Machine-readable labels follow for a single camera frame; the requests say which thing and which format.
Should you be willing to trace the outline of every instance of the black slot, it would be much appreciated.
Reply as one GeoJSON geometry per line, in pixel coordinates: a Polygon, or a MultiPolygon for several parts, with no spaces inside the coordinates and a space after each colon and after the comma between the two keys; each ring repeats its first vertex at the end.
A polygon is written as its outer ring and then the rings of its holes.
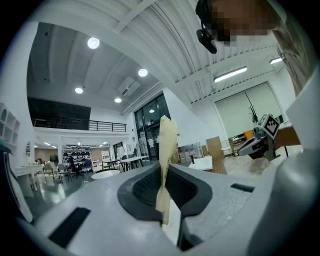
{"type": "Polygon", "coordinates": [[[254,186],[248,186],[248,185],[243,185],[239,183],[234,183],[230,187],[236,190],[242,190],[244,192],[249,192],[249,193],[252,193],[255,190],[254,186]]]}
{"type": "Polygon", "coordinates": [[[49,239],[66,248],[91,211],[77,207],[49,236],[49,239]]]}

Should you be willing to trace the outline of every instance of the air conditioning unit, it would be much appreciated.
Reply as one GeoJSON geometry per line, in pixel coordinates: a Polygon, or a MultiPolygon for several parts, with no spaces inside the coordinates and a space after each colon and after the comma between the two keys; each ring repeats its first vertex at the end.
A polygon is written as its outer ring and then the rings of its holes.
{"type": "Polygon", "coordinates": [[[122,96],[130,96],[139,87],[140,83],[128,76],[120,85],[118,92],[120,92],[122,96]]]}

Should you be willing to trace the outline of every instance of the railing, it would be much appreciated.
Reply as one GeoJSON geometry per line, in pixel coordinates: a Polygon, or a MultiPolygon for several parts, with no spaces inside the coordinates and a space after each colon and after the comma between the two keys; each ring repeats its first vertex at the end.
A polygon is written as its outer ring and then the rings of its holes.
{"type": "Polygon", "coordinates": [[[102,131],[102,132],[126,132],[125,123],[102,122],[77,118],[65,117],[32,117],[34,127],[85,130],[85,131],[102,131]]]}

